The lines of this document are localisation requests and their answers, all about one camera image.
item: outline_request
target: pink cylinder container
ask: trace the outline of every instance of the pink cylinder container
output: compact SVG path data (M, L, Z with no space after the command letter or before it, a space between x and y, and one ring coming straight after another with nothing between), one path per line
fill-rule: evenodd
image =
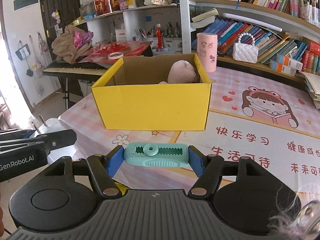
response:
M207 72L215 72L217 68L218 36L210 33L198 33L198 57Z

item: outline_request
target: brown blanket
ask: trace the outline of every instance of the brown blanket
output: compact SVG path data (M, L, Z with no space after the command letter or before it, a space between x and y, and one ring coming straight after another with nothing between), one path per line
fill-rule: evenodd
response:
M57 55L57 59L64 59L64 61L72 64L75 60L86 52L92 46L92 41L82 46L79 50L73 45L73 37L75 31L79 33L85 33L84 30L81 30L73 25L68 25L65 29L65 33L57 37L52 43L51 47L53 53Z

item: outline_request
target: white handbag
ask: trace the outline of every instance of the white handbag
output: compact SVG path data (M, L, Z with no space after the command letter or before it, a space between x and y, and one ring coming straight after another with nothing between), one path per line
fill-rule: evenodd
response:
M252 44L241 43L241 38L243 36L249 35L252 38ZM258 61L258 52L259 49L254 45L254 37L250 33L239 34L238 42L233 45L233 54L232 57L234 60L257 63Z

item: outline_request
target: hair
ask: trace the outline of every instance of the hair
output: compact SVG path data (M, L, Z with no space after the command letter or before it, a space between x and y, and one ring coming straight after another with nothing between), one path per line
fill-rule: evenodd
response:
M248 107L249 105L251 105L251 103L249 102L249 100L247 99L247 96L250 94L250 90L245 90L243 91L242 93L242 109L244 109L245 107ZM298 120L297 118L294 116L292 110L291 110L291 107L290 105L288 104L288 102L286 100L284 100L283 98L281 98L281 100L283 101L283 103L279 100L279 98L277 97L274 97L273 95L271 94L267 94L267 93L261 93L261 92L255 92L252 96L252 98L260 98L262 100L267 100L267 101L270 101L270 102L274 102L274 103L278 103L278 104L281 104L281 105L286 105L288 107L288 110L286 110L286 113L287 114L291 114L291 118L296 122L297 124L297 127L299 126L299 123L298 123Z

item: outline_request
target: wooden door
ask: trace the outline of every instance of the wooden door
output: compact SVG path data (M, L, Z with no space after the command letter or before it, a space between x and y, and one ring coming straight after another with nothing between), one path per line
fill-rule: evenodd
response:
M51 17L51 14L55 10L58 10L61 19L59 27L64 30L67 25L80 17L80 0L40 0L40 7L51 57L55 59L57 56L52 53L51 44L57 37L54 28L57 23L56 20Z

